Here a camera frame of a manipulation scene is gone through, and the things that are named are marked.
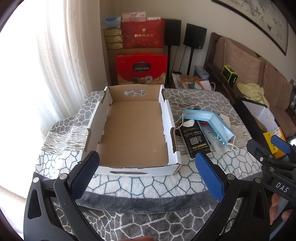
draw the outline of black tissue packet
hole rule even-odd
[[[195,160],[196,154],[201,151],[204,151],[206,154],[212,152],[197,120],[194,120],[193,126],[181,126],[179,130],[191,161]]]

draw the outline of blue tissue box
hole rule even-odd
[[[193,73],[194,77],[199,77],[203,80],[209,80],[209,74],[208,72],[206,72],[203,67],[201,66],[195,66],[194,67],[194,73]]]
[[[102,29],[115,29],[121,27],[121,17],[104,18],[102,21]]]

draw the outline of black picture frame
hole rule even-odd
[[[288,21],[287,21],[287,45],[286,45],[286,49],[284,50],[279,44],[278,42],[272,37],[270,36],[270,34],[268,32],[266,32],[259,24],[257,24],[255,21],[253,21],[252,19],[250,19],[248,16],[246,16],[244,13],[240,12],[239,10],[235,9],[234,7],[220,1],[220,0],[212,0],[212,2],[215,2],[221,6],[224,6],[230,10],[232,10],[233,12],[239,14],[240,16],[242,16],[243,18],[245,18],[246,20],[248,20],[249,22],[251,22],[252,24],[254,24],[257,28],[259,28],[262,32],[265,33],[265,35],[267,35],[274,43],[275,45],[282,51],[282,53],[286,56],[287,55],[287,49],[288,49],[288,39],[289,39],[289,26],[288,26]]]

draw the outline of yellow-green portable speaker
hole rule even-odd
[[[235,84],[237,80],[237,73],[234,72],[234,70],[230,68],[229,65],[223,66],[221,74],[229,84]]]

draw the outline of black cable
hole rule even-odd
[[[174,70],[174,65],[175,65],[175,61],[176,61],[176,57],[177,57],[177,52],[178,52],[178,47],[179,46],[177,46],[177,49],[176,49],[176,54],[175,54],[175,58],[174,58],[173,66],[172,66],[172,71],[170,72],[170,76],[172,75],[172,72]]]
[[[181,59],[181,63],[180,63],[180,67],[179,67],[179,72],[180,72],[180,69],[181,69],[182,62],[183,62],[183,58],[184,58],[184,54],[185,54],[186,47],[187,47],[187,46],[185,46],[184,53],[183,53],[183,56],[182,56],[182,59]]]
[[[223,230],[223,233],[222,233],[222,234],[225,233],[225,230],[226,230],[227,224],[228,224],[230,221],[234,220],[234,219],[235,219],[235,218],[232,218],[232,219],[229,219],[229,220],[228,220],[228,222],[226,223],[226,225],[225,225],[225,227],[224,227],[224,230]]]

